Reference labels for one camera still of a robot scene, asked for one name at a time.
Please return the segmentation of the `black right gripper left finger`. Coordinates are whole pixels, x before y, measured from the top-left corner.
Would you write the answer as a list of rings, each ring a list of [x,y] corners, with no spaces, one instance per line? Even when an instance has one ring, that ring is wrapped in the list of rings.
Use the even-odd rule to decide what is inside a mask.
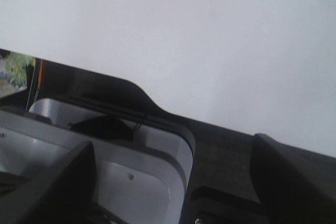
[[[91,142],[1,197],[1,223],[86,223],[97,180]]]

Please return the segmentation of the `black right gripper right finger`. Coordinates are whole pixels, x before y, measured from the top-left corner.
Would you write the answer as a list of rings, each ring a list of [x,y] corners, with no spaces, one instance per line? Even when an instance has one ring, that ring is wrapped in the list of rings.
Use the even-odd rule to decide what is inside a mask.
[[[335,223],[335,158],[255,134],[253,187],[270,223]]]

